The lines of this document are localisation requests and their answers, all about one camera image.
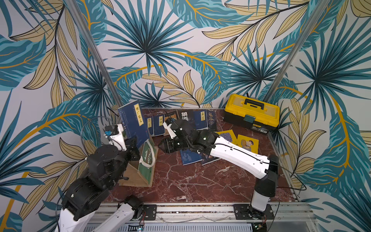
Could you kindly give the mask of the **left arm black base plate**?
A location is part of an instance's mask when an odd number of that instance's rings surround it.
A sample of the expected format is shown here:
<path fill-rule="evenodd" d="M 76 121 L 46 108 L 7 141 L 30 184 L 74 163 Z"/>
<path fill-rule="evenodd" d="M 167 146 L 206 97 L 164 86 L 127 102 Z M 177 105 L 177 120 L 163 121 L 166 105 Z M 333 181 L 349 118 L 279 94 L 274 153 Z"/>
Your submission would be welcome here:
<path fill-rule="evenodd" d="M 153 221 L 157 215 L 157 205 L 139 205 L 131 206 L 129 204 L 122 204 L 117 209 L 118 215 L 116 218 L 121 221 Z"/>

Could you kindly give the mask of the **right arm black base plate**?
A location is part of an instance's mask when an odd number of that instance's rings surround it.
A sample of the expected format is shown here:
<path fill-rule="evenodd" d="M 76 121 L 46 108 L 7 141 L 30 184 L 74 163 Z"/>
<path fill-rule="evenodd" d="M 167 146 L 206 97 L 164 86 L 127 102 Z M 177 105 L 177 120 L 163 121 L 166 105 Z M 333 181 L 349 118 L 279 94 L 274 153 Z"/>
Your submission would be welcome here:
<path fill-rule="evenodd" d="M 250 204 L 234 204 L 233 211 L 237 220 L 266 220 L 274 218 L 270 204 L 266 205 L 266 209 L 263 212 L 254 209 Z"/>

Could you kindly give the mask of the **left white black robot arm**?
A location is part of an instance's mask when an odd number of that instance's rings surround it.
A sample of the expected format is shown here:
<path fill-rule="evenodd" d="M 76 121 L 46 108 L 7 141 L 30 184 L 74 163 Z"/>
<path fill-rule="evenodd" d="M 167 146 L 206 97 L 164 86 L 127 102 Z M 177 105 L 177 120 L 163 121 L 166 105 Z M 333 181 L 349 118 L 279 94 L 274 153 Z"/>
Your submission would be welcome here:
<path fill-rule="evenodd" d="M 87 168 L 65 192 L 57 232 L 82 232 L 110 191 L 123 179 L 130 161 L 140 158 L 137 138 L 102 145 L 87 157 Z"/>

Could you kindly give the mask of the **yellow black toolbox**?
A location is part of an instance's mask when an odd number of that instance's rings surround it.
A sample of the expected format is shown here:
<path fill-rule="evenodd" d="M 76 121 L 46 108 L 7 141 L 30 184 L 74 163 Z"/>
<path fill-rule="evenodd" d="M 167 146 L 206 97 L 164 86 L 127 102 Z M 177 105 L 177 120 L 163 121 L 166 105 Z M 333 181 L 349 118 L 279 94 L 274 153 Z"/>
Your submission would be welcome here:
<path fill-rule="evenodd" d="M 233 94 L 225 107 L 224 121 L 267 134 L 278 127 L 280 108 L 277 105 Z"/>

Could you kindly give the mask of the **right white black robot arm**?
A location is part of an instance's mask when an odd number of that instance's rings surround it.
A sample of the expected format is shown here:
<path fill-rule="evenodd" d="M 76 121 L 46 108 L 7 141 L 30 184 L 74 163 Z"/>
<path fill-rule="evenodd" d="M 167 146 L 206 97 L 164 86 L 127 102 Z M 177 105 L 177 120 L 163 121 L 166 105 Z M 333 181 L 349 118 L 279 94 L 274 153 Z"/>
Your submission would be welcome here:
<path fill-rule="evenodd" d="M 205 156 L 211 155 L 233 163 L 256 178 L 254 193 L 246 211 L 253 219 L 269 217 L 269 200 L 275 197 L 278 180 L 279 158 L 259 155 L 241 148 L 211 130 L 196 130 L 183 119 L 168 118 L 163 123 L 169 137 L 164 138 L 159 148 L 165 153 L 190 150 Z"/>

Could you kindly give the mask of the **aluminium front rail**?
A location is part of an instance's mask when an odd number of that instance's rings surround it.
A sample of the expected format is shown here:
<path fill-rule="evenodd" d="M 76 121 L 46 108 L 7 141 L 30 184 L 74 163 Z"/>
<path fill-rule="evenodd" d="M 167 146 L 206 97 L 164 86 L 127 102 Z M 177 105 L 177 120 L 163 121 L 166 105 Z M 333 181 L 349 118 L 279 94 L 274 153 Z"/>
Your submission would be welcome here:
<path fill-rule="evenodd" d="M 153 221 L 121 221 L 116 218 L 117 209 L 122 204 L 131 206 L 157 205 L 156 219 Z M 98 224 L 95 228 L 97 232 L 115 232 L 125 224 L 140 223 L 145 224 L 141 231 L 150 231 L 151 224 L 165 226 L 166 231 L 173 231 L 174 227 L 184 226 L 185 231 L 196 231 L 199 223 L 204 223 L 202 229 L 211 232 L 216 226 L 225 229 L 234 223 L 247 227 L 251 232 L 317 232 L 316 218 L 307 203 L 299 202 L 272 202 L 269 203 L 274 213 L 273 219 L 237 220 L 233 211 L 233 205 L 237 203 L 156 203 L 144 204 L 139 200 L 134 202 L 121 202 L 117 205 L 101 204 L 95 215 L 92 217 L 94 223 Z"/>

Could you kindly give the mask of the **yellow book blue hair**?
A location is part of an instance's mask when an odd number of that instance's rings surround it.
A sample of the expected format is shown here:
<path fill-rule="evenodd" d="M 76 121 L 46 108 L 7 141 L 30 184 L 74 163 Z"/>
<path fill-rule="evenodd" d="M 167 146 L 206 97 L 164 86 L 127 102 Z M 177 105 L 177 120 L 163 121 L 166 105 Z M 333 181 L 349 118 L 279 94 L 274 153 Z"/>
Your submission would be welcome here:
<path fill-rule="evenodd" d="M 233 130 L 218 131 L 217 134 L 226 139 L 227 141 L 229 141 L 230 143 L 238 145 L 238 140 Z"/>

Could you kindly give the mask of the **dark wolf title book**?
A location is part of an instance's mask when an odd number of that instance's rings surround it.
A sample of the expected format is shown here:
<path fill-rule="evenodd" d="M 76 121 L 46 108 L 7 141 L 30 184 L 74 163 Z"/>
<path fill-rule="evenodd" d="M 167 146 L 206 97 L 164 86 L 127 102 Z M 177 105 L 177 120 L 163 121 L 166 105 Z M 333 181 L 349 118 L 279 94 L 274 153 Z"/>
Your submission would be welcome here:
<path fill-rule="evenodd" d="M 196 127 L 195 114 L 193 110 L 177 110 L 179 118 L 188 121 L 194 128 Z"/>

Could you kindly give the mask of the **old man portrait book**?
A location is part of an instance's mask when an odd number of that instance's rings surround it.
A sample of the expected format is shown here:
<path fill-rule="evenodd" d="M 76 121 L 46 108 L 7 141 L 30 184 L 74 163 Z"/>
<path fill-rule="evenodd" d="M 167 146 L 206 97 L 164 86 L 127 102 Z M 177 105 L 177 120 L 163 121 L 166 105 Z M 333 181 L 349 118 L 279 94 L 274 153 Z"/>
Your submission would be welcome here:
<path fill-rule="evenodd" d="M 214 156 L 204 157 L 202 160 L 202 166 L 218 161 L 219 159 L 220 159 L 219 157 L 214 157 Z"/>

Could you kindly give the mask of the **brown cover book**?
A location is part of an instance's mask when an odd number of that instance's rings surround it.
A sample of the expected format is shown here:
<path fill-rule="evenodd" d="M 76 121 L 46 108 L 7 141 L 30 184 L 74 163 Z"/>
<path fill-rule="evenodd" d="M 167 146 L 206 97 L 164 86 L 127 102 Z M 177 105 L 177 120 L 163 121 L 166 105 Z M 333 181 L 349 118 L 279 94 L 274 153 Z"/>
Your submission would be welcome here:
<path fill-rule="evenodd" d="M 164 122 L 166 122 L 169 118 L 172 118 L 174 120 L 179 119 L 177 110 L 171 110 L 171 111 L 165 110 Z"/>

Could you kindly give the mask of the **dark blue Guiguzi book back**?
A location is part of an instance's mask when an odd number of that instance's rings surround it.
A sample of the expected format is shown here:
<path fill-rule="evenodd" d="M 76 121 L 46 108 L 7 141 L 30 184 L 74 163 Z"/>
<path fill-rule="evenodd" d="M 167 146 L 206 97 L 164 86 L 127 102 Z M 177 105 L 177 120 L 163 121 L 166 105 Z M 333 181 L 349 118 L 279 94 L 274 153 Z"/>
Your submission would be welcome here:
<path fill-rule="evenodd" d="M 207 110 L 207 123 L 208 129 L 211 131 L 217 131 L 217 116 L 214 110 Z"/>

